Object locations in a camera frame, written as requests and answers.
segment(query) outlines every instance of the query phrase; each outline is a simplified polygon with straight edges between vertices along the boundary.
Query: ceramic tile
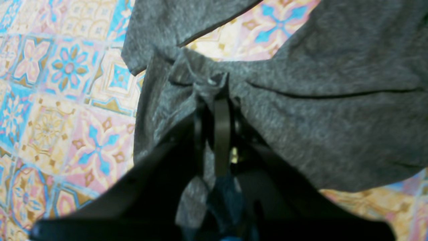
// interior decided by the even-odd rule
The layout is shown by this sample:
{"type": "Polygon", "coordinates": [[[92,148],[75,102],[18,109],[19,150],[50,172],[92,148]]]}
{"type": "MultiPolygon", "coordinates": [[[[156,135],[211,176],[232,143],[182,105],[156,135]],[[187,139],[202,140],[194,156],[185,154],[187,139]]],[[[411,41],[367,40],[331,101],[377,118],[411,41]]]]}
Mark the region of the ceramic tile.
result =
{"type": "Polygon", "coordinates": [[[240,18],[242,28],[236,59],[270,59],[308,19],[320,0],[265,0],[240,18]]]}
{"type": "Polygon", "coordinates": [[[52,44],[52,39],[25,37],[11,79],[25,87],[34,87],[45,69],[52,44]]]}
{"type": "Polygon", "coordinates": [[[0,208],[9,207],[9,187],[14,171],[15,157],[0,147],[0,208]]]}
{"type": "Polygon", "coordinates": [[[13,0],[6,0],[6,1],[1,1],[0,2],[0,33],[5,33],[7,31],[3,30],[4,26],[2,24],[3,19],[6,15],[6,12],[8,11],[9,7],[13,4],[13,0]]]}
{"type": "Polygon", "coordinates": [[[380,187],[360,193],[323,190],[321,193],[353,214],[371,220],[387,220],[397,241],[408,240],[417,198],[380,187]]]}
{"type": "Polygon", "coordinates": [[[7,241],[28,241],[28,231],[22,229],[12,218],[6,220],[7,241]]]}
{"type": "Polygon", "coordinates": [[[41,90],[79,101],[90,85],[102,57],[102,45],[81,39],[58,40],[50,54],[41,90]]]}
{"type": "Polygon", "coordinates": [[[18,85],[11,85],[5,94],[0,111],[0,142],[5,149],[18,149],[34,99],[32,91],[18,85]]]}
{"type": "Polygon", "coordinates": [[[53,176],[32,163],[17,160],[10,187],[10,212],[19,228],[29,231],[44,216],[53,186],[53,176]]]}
{"type": "Polygon", "coordinates": [[[94,193],[88,193],[79,186],[63,182],[55,190],[53,197],[53,207],[49,213],[49,216],[63,217],[76,211],[77,209],[88,205],[97,197],[98,195],[94,193]]]}
{"type": "Polygon", "coordinates": [[[8,33],[28,34],[36,22],[37,14],[43,6],[43,0],[25,0],[8,33]]]}
{"type": "Polygon", "coordinates": [[[109,49],[95,81],[89,88],[85,103],[125,115],[137,111],[145,71],[133,76],[120,57],[120,49],[109,49]]]}
{"type": "Polygon", "coordinates": [[[67,100],[38,96],[27,121],[19,156],[44,173],[59,175],[71,144],[77,108],[67,100]]]}
{"type": "Polygon", "coordinates": [[[107,40],[123,45],[135,0],[118,0],[108,31],[107,40]]]}
{"type": "Polygon", "coordinates": [[[32,33],[58,34],[64,23],[69,0],[40,0],[42,6],[37,12],[32,33]]]}
{"type": "Polygon", "coordinates": [[[23,0],[6,0],[0,6],[0,33],[6,33],[16,18],[16,15],[23,3],[23,0]]]}
{"type": "Polygon", "coordinates": [[[4,40],[0,49],[0,78],[8,79],[18,61],[22,44],[22,35],[10,35],[4,40]]]}
{"type": "Polygon", "coordinates": [[[7,220],[9,219],[9,216],[2,207],[0,207],[0,240],[6,240],[6,224],[7,220]]]}
{"type": "Polygon", "coordinates": [[[71,0],[62,34],[105,40],[117,0],[71,0]]]}
{"type": "Polygon", "coordinates": [[[240,18],[205,34],[188,44],[186,47],[199,52],[216,61],[235,57],[238,37],[242,27],[240,18]]]}
{"type": "Polygon", "coordinates": [[[428,201],[426,198],[418,199],[411,227],[409,241],[427,240],[428,230],[428,201]]]}
{"type": "Polygon", "coordinates": [[[72,184],[104,192],[125,172],[134,128],[133,118],[82,109],[62,176],[72,184]]]}

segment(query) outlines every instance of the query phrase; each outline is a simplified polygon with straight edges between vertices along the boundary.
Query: gray fabric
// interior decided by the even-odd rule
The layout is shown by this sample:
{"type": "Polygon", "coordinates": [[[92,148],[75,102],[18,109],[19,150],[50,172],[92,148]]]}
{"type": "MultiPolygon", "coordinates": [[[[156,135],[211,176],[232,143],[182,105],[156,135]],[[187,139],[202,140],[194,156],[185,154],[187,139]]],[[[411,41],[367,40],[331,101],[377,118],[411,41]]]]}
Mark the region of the gray fabric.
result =
{"type": "MultiPolygon", "coordinates": [[[[175,2],[173,12],[188,7],[175,2]]],[[[143,13],[132,13],[123,55],[133,71],[145,66],[148,55],[132,53],[131,44],[152,51],[137,111],[135,158],[195,109],[197,94],[212,104],[224,83],[213,85],[210,78],[229,73],[230,96],[240,98],[244,117],[316,188],[356,192],[404,180],[428,166],[428,1],[323,0],[271,60],[253,62],[214,62],[174,47],[180,28],[164,36],[171,37],[170,46],[153,51],[150,40],[135,37],[136,29],[148,26],[136,17],[143,13]]],[[[168,7],[162,14],[169,19],[168,7]]],[[[192,19],[199,13],[186,14],[192,19]]],[[[209,14],[211,21],[221,15],[209,14]]],[[[160,24],[158,31],[164,27],[169,29],[160,24]]],[[[212,169],[209,150],[207,157],[212,169]]],[[[209,192],[198,190],[212,189],[213,180],[211,172],[188,186],[178,223],[200,224],[190,220],[200,220],[205,205],[193,216],[180,212],[198,207],[192,202],[204,204],[209,192]]]]}
{"type": "Polygon", "coordinates": [[[143,71],[158,47],[184,46],[244,13],[261,0],[137,0],[122,58],[133,75],[143,71]]]}

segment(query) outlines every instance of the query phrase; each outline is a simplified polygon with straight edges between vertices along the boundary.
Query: gray t-shirt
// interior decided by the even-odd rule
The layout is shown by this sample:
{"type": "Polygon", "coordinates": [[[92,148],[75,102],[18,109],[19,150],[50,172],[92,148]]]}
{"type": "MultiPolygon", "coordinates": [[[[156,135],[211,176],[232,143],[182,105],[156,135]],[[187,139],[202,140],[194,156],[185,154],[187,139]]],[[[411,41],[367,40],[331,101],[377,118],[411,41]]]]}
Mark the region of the gray t-shirt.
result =
{"type": "MultiPolygon", "coordinates": [[[[133,74],[148,66],[135,158],[195,109],[197,94],[212,104],[224,82],[210,78],[229,73],[244,117],[316,188],[357,192],[428,166],[428,1],[322,0],[272,59],[253,62],[214,62],[180,46],[256,1],[225,0],[227,12],[209,0],[166,1],[136,2],[122,53],[133,74]]],[[[206,210],[212,160],[207,151],[211,172],[183,194],[185,226],[206,210]]]]}

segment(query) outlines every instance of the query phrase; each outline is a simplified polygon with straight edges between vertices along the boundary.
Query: blue flower motif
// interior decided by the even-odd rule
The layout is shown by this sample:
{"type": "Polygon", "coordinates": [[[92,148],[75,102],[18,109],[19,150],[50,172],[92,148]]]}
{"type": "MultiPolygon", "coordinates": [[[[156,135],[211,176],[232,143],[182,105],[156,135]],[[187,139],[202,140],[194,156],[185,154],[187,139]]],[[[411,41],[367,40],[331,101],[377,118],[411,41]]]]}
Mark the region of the blue flower motif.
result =
{"type": "Polygon", "coordinates": [[[7,104],[3,109],[3,123],[1,125],[9,138],[17,140],[17,130],[19,125],[23,123],[24,119],[22,114],[24,111],[24,104],[20,102],[19,95],[10,95],[7,99],[7,104]]]}
{"type": "Polygon", "coordinates": [[[297,7],[294,8],[291,11],[291,15],[285,19],[285,20],[279,20],[277,17],[275,17],[274,14],[274,8],[271,6],[268,6],[266,4],[262,5],[262,12],[264,16],[270,17],[272,20],[275,21],[276,26],[268,31],[260,31],[259,35],[256,37],[255,42],[261,43],[261,42],[268,42],[270,39],[270,36],[273,32],[276,30],[281,30],[287,37],[290,37],[291,34],[285,29],[285,25],[293,19],[302,19],[308,10],[307,6],[297,7]]]}
{"type": "Polygon", "coordinates": [[[95,150],[89,152],[89,153],[85,153],[82,155],[82,157],[80,157],[79,159],[79,164],[80,165],[85,165],[89,162],[89,159],[93,156],[93,155],[98,155],[98,158],[100,160],[100,170],[102,173],[104,173],[106,176],[110,175],[110,164],[106,161],[104,161],[101,151],[103,149],[103,147],[106,146],[112,146],[115,145],[116,142],[119,140],[119,135],[115,134],[115,135],[110,135],[107,139],[107,141],[100,145],[99,141],[97,139],[97,134],[98,134],[98,130],[93,126],[90,125],[89,126],[89,137],[94,141],[95,144],[95,150]]]}
{"type": "Polygon", "coordinates": [[[88,53],[82,52],[79,45],[75,44],[70,51],[67,48],[61,48],[60,59],[52,63],[52,67],[58,72],[52,76],[52,82],[58,83],[58,88],[63,92],[69,85],[72,89],[78,89],[80,78],[88,72],[88,66],[83,63],[88,58],[88,53]]]}

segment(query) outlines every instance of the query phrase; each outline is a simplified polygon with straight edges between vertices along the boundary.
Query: floral tile pattern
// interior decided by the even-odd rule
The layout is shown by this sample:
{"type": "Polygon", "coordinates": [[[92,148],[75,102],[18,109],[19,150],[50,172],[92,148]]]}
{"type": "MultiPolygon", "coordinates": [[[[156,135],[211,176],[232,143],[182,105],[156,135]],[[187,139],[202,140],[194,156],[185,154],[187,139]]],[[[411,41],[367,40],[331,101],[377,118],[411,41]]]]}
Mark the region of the floral tile pattern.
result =
{"type": "Polygon", "coordinates": [[[23,0],[5,0],[0,6],[0,12],[4,11],[3,19],[0,21],[0,33],[6,33],[21,7],[23,0]]]}
{"type": "Polygon", "coordinates": [[[17,150],[34,102],[34,93],[11,85],[0,111],[0,142],[9,150],[17,150]]]}
{"type": "Polygon", "coordinates": [[[132,118],[81,110],[62,176],[103,193],[125,172],[135,123],[132,118]]]}
{"type": "Polygon", "coordinates": [[[136,77],[130,74],[120,53],[118,48],[111,48],[106,52],[85,103],[125,115],[134,115],[144,73],[136,77]]]}
{"type": "Polygon", "coordinates": [[[28,118],[19,156],[44,173],[59,175],[71,144],[77,108],[67,100],[39,96],[28,118]]]}
{"type": "Polygon", "coordinates": [[[0,147],[0,208],[9,206],[10,179],[15,164],[15,157],[0,147]]]}
{"type": "Polygon", "coordinates": [[[107,37],[107,40],[112,41],[115,45],[121,46],[125,41],[125,34],[134,4],[135,0],[118,0],[117,2],[107,37]]]}
{"type": "Polygon", "coordinates": [[[10,35],[0,49],[0,78],[7,78],[16,65],[21,48],[22,35],[10,35]]]}
{"type": "Polygon", "coordinates": [[[10,187],[10,212],[18,227],[29,231],[33,223],[45,215],[54,178],[19,159],[10,187]]]}
{"type": "Polygon", "coordinates": [[[52,42],[52,39],[27,36],[23,41],[12,79],[25,87],[36,85],[45,69],[52,42]]]}
{"type": "Polygon", "coordinates": [[[6,240],[6,224],[7,220],[9,219],[8,214],[6,210],[4,210],[2,207],[0,207],[0,240],[6,240]]]}
{"type": "Polygon", "coordinates": [[[32,33],[58,34],[61,31],[68,10],[68,0],[41,0],[32,33]]]}
{"type": "Polygon", "coordinates": [[[61,39],[51,51],[42,90],[78,101],[89,87],[95,74],[102,46],[80,39],[61,39]]]}
{"type": "Polygon", "coordinates": [[[37,14],[43,4],[42,0],[25,0],[9,27],[9,33],[27,34],[31,31],[36,21],[37,14]]]}
{"type": "Polygon", "coordinates": [[[320,0],[265,0],[244,13],[237,60],[270,59],[308,19],[320,0]]]}
{"type": "Polygon", "coordinates": [[[117,0],[71,0],[62,34],[105,40],[117,0]]]}
{"type": "MultiPolygon", "coordinates": [[[[263,60],[320,0],[264,0],[186,47],[216,61],[263,60]]],[[[0,241],[27,241],[39,218],[89,204],[133,167],[145,73],[120,53],[135,0],[0,0],[0,241]]],[[[399,241],[428,240],[428,175],[360,193],[322,190],[387,220],[399,241]]]]}
{"type": "Polygon", "coordinates": [[[50,217],[62,217],[88,205],[97,197],[82,187],[64,182],[56,187],[50,217]]]}
{"type": "Polygon", "coordinates": [[[28,231],[19,227],[18,224],[12,219],[6,220],[6,237],[11,241],[28,241],[28,231]]]}

